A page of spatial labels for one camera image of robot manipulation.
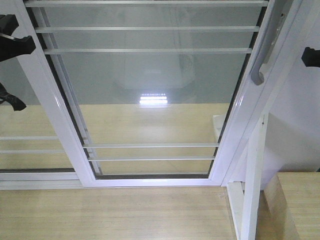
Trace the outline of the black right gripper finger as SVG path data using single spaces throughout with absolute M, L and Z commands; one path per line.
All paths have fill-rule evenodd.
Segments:
M 306 67 L 320 67 L 320 50 L 306 47 L 301 59 Z

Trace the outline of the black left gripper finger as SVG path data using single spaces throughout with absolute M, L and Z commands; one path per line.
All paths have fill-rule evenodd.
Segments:
M 36 45 L 31 35 L 16 38 L 12 33 L 19 27 L 14 14 L 0 15 L 0 61 L 6 61 L 21 55 L 30 55 Z

